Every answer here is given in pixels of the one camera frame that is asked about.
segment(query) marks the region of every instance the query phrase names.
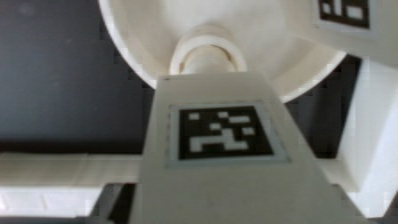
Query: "white pillar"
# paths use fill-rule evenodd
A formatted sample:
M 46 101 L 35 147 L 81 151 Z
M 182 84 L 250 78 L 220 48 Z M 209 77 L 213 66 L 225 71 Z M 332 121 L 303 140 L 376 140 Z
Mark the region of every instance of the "white pillar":
M 319 165 L 364 216 L 381 217 L 398 190 L 398 70 L 371 61 L 362 63 L 337 160 Z
M 197 47 L 186 55 L 181 74 L 234 72 L 225 50 L 216 46 Z

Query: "white curved structure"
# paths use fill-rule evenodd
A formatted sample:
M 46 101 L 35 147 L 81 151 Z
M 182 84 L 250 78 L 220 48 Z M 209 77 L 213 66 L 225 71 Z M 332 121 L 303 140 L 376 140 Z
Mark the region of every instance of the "white curved structure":
M 344 52 L 287 35 L 277 0 L 99 0 L 104 24 L 126 62 L 152 88 L 168 74 L 177 41 L 214 24 L 230 32 L 248 71 L 271 80 L 287 102 L 319 83 Z

